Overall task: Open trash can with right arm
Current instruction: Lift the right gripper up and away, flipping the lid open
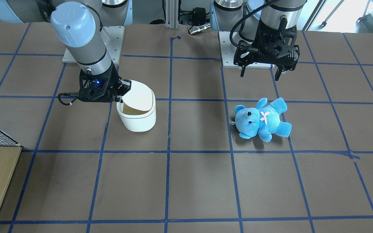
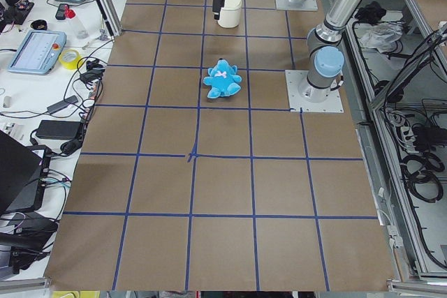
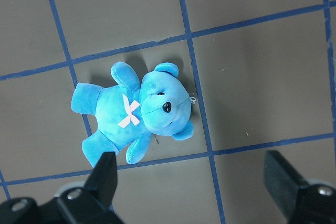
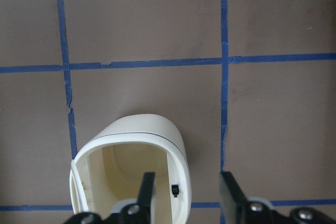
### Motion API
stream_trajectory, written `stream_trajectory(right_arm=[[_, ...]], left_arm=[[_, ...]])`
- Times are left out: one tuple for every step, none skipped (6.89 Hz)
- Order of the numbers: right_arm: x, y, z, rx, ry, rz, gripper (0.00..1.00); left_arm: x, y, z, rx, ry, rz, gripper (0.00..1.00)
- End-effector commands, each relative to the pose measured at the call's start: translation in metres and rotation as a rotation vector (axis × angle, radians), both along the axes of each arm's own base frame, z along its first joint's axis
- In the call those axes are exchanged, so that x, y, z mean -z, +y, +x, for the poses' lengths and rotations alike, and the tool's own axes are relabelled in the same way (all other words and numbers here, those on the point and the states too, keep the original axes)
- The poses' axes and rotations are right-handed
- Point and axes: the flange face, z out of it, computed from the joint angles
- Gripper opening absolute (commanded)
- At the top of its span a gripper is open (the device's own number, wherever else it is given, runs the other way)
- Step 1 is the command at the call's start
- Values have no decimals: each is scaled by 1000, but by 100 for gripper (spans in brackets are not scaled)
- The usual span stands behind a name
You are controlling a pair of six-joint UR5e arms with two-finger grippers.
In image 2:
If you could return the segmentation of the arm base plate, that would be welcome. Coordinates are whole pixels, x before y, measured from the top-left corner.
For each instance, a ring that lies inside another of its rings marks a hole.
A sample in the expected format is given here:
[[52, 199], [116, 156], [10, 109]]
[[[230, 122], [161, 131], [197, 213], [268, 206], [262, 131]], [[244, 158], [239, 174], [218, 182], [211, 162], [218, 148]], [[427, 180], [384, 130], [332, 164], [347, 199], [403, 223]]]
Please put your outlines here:
[[307, 81], [307, 70], [286, 70], [289, 110], [292, 112], [343, 113], [344, 108], [334, 79], [326, 89], [317, 89]]
[[275, 0], [277, 10], [317, 11], [316, 0]]

